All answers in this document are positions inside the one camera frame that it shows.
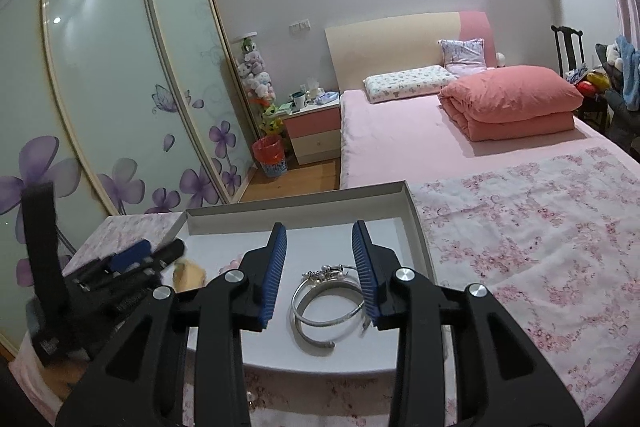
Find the silver bracelet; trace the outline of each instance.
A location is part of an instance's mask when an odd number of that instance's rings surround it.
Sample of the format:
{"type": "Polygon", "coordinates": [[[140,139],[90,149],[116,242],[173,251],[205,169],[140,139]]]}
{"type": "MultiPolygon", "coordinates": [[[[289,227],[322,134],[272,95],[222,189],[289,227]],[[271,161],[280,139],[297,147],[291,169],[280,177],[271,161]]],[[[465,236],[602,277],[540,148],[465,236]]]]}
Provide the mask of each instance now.
{"type": "MultiPolygon", "coordinates": [[[[313,301],[313,299],[315,299],[319,295],[322,295],[322,293],[329,291],[331,289],[344,288],[348,290],[353,290],[359,295],[362,295],[362,290],[360,289],[360,286],[357,283],[345,279],[345,277],[347,276],[344,273],[345,269],[351,269],[354,271],[356,270],[356,268],[353,266],[345,266],[345,265],[322,266],[322,269],[319,271],[308,272],[306,274],[303,274],[303,277],[304,277],[303,282],[300,284],[300,286],[298,286],[296,291],[293,293],[293,296],[291,298],[291,310],[294,315],[294,325],[296,327],[296,330],[298,330],[298,333],[300,334],[300,336],[306,342],[308,342],[313,346],[333,348],[335,347],[335,343],[333,341],[315,341],[312,338],[308,337],[302,331],[302,323],[308,326],[316,327],[316,328],[326,328],[329,326],[335,326],[343,322],[346,322],[351,317],[356,315],[364,307],[364,300],[362,300],[360,304],[357,307],[355,307],[353,310],[351,310],[349,313],[337,319],[332,319],[330,321],[323,321],[323,322],[312,321],[303,317],[302,314],[305,312],[306,308],[309,306],[311,301],[313,301]],[[313,284],[313,287],[305,294],[305,296],[303,296],[300,302],[296,304],[296,298],[298,297],[298,294],[300,293],[302,288],[309,283],[313,284]]],[[[362,325],[363,330],[367,329],[368,326],[369,326],[369,319],[368,317],[366,317],[365,322],[362,325]]]]}
{"type": "MultiPolygon", "coordinates": [[[[305,317],[302,316],[302,313],[298,311],[298,306],[296,306],[296,298],[298,297],[300,290],[302,290],[302,288],[304,288],[307,284],[312,283],[314,285],[323,286],[332,281],[343,280],[345,277],[345,273],[344,273],[345,269],[356,270],[356,268],[353,266],[347,266],[342,264],[339,264],[338,266],[324,265],[322,266],[322,269],[317,272],[307,272],[303,274],[302,277],[304,277],[304,280],[302,281],[302,283],[300,283],[300,286],[298,286],[298,288],[293,293],[293,296],[291,298],[291,309],[293,310],[293,314],[295,318],[297,318],[300,322],[302,322],[303,324],[306,324],[307,326],[313,326],[315,328],[328,328],[329,326],[342,324],[343,322],[346,322],[351,317],[353,317],[353,315],[358,313],[364,306],[364,299],[362,300],[362,302],[360,302],[359,305],[357,305],[357,307],[355,307],[353,310],[343,315],[342,317],[338,317],[337,319],[332,319],[330,321],[322,321],[322,322],[306,319],[305,317]]],[[[362,295],[362,291],[360,290],[359,286],[356,286],[354,289],[356,289],[356,291],[360,293],[360,295],[362,295]]]]}

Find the bed frame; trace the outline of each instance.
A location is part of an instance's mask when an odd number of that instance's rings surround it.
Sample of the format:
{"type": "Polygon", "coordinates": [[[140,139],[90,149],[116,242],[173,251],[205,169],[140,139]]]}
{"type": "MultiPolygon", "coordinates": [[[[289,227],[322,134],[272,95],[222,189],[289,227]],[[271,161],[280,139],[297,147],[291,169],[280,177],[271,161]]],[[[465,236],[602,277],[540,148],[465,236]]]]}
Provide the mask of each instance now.
{"type": "Polygon", "coordinates": [[[327,28],[340,92],[362,89],[372,74],[442,65],[439,39],[484,39],[487,66],[495,68],[494,32],[483,12],[420,13],[327,28]]]}

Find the wooden floor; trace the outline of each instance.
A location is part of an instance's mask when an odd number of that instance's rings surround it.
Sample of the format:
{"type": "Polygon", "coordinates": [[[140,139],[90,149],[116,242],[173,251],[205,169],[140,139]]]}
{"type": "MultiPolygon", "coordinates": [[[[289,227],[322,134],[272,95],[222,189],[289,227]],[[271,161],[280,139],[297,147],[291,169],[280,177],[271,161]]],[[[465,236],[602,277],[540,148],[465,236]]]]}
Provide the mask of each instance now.
{"type": "Polygon", "coordinates": [[[271,200],[301,194],[315,194],[340,188],[340,159],[300,166],[288,162],[279,178],[268,178],[260,168],[246,188],[242,201],[271,200]]]}
{"type": "Polygon", "coordinates": [[[15,358],[2,344],[0,344],[0,357],[6,359],[7,362],[11,362],[15,358]]]}

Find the glass wardrobe door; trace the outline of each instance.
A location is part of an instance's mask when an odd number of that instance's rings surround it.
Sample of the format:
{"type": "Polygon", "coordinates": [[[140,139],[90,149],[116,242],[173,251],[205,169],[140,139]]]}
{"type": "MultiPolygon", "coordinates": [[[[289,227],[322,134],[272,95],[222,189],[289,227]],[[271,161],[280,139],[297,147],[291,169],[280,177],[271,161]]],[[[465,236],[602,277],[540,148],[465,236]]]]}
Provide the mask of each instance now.
{"type": "Polygon", "coordinates": [[[254,165],[250,136],[209,0],[156,0],[177,82],[231,200],[254,165]]]}
{"type": "Polygon", "coordinates": [[[47,0],[47,17],[66,111],[117,210],[218,203],[168,89],[145,0],[47,0]]]}
{"type": "Polygon", "coordinates": [[[0,333],[19,346],[33,296],[20,191],[55,183],[59,256],[65,264],[106,217],[67,140],[42,49],[40,0],[0,0],[0,333]]]}

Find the power outlet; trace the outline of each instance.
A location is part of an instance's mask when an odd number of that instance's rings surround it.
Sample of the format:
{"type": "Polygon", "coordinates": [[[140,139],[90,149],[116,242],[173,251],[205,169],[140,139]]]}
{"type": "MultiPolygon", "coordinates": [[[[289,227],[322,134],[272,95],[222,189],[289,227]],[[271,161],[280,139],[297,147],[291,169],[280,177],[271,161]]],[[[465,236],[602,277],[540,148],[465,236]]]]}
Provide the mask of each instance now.
{"type": "Polygon", "coordinates": [[[309,22],[309,19],[294,22],[293,24],[289,25],[289,31],[293,34],[299,33],[302,30],[310,30],[310,29],[311,29],[311,22],[309,22]]]}

